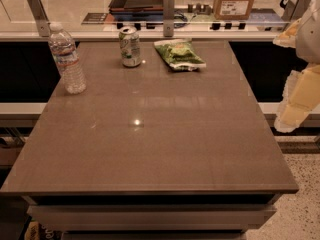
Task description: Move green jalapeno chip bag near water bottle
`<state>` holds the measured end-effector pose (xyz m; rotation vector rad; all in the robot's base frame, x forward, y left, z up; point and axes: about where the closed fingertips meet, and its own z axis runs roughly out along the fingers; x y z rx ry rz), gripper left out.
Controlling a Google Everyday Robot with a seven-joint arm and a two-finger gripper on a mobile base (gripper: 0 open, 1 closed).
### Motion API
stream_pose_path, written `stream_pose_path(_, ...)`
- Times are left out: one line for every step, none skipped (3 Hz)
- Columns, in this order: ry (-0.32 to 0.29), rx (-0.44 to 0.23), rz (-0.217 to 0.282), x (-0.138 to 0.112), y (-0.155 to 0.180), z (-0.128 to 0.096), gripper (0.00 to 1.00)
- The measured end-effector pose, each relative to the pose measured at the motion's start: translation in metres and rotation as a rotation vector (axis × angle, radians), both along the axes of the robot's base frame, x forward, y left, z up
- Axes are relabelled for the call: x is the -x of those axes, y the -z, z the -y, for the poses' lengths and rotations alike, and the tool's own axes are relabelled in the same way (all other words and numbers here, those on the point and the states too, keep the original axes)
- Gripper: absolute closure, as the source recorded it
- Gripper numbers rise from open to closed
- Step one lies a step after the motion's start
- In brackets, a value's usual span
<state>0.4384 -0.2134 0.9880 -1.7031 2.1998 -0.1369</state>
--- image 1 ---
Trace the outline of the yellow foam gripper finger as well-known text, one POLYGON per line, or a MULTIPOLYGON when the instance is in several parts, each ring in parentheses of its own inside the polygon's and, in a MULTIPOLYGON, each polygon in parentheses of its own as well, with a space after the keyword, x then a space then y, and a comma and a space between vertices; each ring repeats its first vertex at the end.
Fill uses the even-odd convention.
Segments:
POLYGON ((289 133, 299 128, 320 104, 320 65, 308 64, 301 72, 292 70, 282 97, 274 127, 278 132, 289 133))
POLYGON ((273 39, 273 43, 284 48, 297 48, 298 30, 300 28, 300 24, 301 19, 297 19, 296 21, 292 22, 285 31, 273 39))

